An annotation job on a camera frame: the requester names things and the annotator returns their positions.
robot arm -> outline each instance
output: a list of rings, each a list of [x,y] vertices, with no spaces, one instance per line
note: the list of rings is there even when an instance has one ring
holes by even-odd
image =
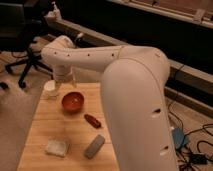
[[[102,72],[101,100],[121,171],[177,171],[164,99],[166,56],[153,47],[74,49],[61,36],[45,46],[43,59],[54,79],[69,79],[70,67]]]

desk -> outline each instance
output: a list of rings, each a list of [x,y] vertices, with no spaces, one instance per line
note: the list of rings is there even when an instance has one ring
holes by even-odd
[[[63,84],[59,96],[47,99],[43,93],[18,166],[18,171],[119,171],[111,139],[103,116],[98,83]],[[62,110],[61,99],[70,91],[80,91],[85,97],[83,110],[70,115]],[[84,114],[95,116],[102,128],[95,129]],[[83,155],[89,143],[101,134],[105,144],[93,159]],[[71,146],[65,158],[46,155],[44,149],[51,138],[69,140]]]

bowl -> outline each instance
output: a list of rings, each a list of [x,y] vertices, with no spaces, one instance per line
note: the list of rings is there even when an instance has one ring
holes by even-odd
[[[70,113],[79,112],[84,105],[84,96],[80,92],[70,92],[62,99],[63,108]]]

black chair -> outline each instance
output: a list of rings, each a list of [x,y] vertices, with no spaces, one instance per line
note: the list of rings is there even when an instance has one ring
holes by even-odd
[[[27,4],[26,6],[28,11],[31,12],[31,15],[28,16],[25,14],[24,4],[0,3],[0,51],[26,51],[28,56],[27,59],[5,66],[8,73],[13,73],[12,67],[26,64],[18,81],[19,87],[21,88],[26,87],[24,78],[32,66],[36,70],[39,66],[52,72],[52,69],[40,62],[41,56],[35,56],[32,49],[29,47],[36,36],[44,34],[44,30],[47,27],[45,19],[41,13],[39,13],[40,11],[35,10],[38,9],[35,8],[37,7],[36,2],[38,2],[38,0],[30,0],[32,6],[29,2],[25,2],[25,4]]]

red object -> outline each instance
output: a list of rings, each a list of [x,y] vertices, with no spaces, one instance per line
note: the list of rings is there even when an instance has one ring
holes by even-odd
[[[89,122],[93,127],[95,128],[100,128],[101,127],[101,122],[99,122],[94,116],[91,116],[89,114],[85,114],[84,118],[86,119],[87,122]]]
[[[70,113],[79,112],[84,105],[84,96],[80,92],[70,92],[62,99],[63,108]]]

